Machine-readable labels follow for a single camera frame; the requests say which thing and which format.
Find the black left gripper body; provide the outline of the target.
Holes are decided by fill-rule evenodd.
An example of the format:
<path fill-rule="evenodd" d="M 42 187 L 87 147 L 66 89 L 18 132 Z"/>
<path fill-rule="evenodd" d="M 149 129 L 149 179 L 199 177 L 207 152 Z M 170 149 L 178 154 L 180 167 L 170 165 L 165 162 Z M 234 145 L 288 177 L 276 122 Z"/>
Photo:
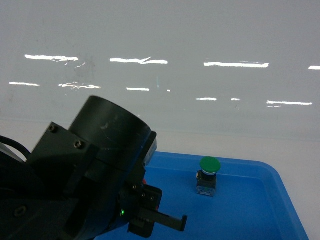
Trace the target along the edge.
<path fill-rule="evenodd" d="M 90 96 L 69 129 L 52 123 L 27 164 L 50 195 L 76 199 L 63 237 L 96 237 L 139 221 L 157 134 L 124 108 Z"/>

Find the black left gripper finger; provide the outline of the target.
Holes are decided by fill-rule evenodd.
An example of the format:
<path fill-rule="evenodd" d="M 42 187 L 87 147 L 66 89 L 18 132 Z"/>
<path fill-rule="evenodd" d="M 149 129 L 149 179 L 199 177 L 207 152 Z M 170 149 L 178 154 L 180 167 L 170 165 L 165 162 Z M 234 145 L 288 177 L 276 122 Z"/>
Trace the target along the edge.
<path fill-rule="evenodd" d="M 181 219 L 178 219 L 159 211 L 147 209 L 144 207 L 140 208 L 138 216 L 143 220 L 155 222 L 179 232 L 185 231 L 186 223 L 188 220 L 187 215 L 183 215 Z"/>

